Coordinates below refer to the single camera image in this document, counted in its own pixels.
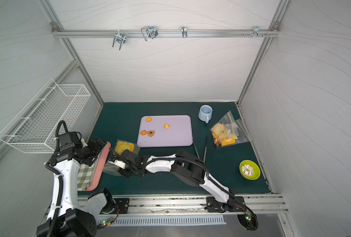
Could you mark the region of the resealable bag table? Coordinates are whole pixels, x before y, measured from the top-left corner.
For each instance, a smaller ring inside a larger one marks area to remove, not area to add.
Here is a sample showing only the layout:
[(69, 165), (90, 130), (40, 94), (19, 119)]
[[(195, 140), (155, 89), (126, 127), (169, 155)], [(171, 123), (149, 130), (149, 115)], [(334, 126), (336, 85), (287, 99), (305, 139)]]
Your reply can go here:
[(218, 123), (210, 129), (214, 138), (214, 144), (225, 147), (239, 142), (239, 126), (231, 111), (227, 112)]

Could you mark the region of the clear resealable bag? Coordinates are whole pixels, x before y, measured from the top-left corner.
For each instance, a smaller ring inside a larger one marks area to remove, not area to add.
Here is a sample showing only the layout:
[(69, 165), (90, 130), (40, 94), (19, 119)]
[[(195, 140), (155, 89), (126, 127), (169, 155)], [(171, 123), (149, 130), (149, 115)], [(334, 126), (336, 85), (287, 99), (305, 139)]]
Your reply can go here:
[(237, 119), (233, 122), (232, 138), (235, 140), (235, 145), (251, 141), (247, 131), (244, 128), (244, 123), (241, 119)]

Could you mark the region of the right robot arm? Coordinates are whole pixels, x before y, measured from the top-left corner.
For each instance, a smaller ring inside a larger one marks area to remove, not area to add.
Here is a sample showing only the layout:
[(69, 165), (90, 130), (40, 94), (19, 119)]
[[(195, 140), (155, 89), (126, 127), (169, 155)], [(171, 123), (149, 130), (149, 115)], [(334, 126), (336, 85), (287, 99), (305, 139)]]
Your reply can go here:
[(110, 152), (114, 163), (123, 163), (119, 166), (119, 173), (122, 176), (128, 178), (135, 174), (144, 177), (148, 173), (169, 172), (185, 184), (201, 187), (213, 196), (212, 200), (207, 201), (205, 207), (208, 212), (225, 213), (241, 210), (243, 214), (238, 217), (240, 224), (248, 231), (258, 229), (257, 215), (243, 201), (236, 198), (228, 187), (219, 183), (201, 159), (185, 150), (179, 150), (170, 156), (147, 158), (140, 157), (129, 150), (124, 150), (121, 154), (113, 149), (110, 149)]

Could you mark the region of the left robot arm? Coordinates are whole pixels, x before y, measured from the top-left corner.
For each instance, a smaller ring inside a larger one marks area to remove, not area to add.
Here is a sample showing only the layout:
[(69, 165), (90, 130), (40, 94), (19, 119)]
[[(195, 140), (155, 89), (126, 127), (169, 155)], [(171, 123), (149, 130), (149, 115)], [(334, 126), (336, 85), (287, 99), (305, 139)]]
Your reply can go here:
[(36, 229), (38, 237), (94, 237), (97, 230), (111, 225), (115, 218), (97, 223), (102, 212), (118, 211), (111, 193), (102, 189), (79, 205), (77, 184), (80, 166), (92, 166), (99, 157), (107, 157), (108, 143), (96, 139), (85, 143), (80, 132), (69, 131), (64, 120), (56, 130), (56, 148), (45, 164), (54, 175), (52, 202), (45, 223)]

